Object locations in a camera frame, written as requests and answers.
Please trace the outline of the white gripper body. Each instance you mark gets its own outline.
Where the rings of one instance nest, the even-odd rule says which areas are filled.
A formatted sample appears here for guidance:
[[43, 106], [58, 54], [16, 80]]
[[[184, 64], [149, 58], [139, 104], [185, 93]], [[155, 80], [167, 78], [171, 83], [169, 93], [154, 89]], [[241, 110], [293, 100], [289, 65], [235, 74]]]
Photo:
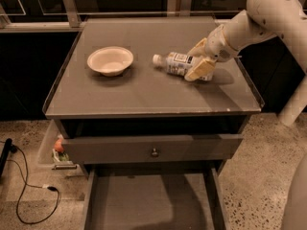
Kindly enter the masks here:
[[229, 45], [224, 34], [224, 25], [220, 25], [207, 37], [204, 51], [218, 62], [226, 62], [238, 55], [238, 51]]

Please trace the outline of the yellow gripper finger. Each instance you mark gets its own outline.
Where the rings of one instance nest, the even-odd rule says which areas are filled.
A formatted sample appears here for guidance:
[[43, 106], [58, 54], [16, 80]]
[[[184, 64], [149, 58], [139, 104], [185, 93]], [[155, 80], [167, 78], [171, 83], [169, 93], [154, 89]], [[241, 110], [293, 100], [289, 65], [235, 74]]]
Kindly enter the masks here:
[[185, 74], [187, 81], [205, 80], [211, 81], [215, 70], [216, 61], [210, 57], [202, 57]]
[[200, 40], [189, 52], [189, 56], [193, 57], [205, 57], [205, 45], [206, 45], [207, 38], [204, 37], [202, 40]]

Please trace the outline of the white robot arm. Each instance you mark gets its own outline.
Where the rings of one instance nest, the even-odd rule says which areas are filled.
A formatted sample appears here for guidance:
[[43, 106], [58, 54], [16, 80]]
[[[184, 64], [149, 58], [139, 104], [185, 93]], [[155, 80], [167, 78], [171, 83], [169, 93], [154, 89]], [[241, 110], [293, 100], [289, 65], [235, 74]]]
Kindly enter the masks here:
[[[215, 64], [238, 56], [247, 46], [279, 37], [307, 74], [307, 15], [298, 0], [247, 0], [247, 8], [199, 41], [189, 54], [201, 59], [187, 81], [207, 77]], [[307, 155], [295, 169], [281, 230], [307, 230]]]

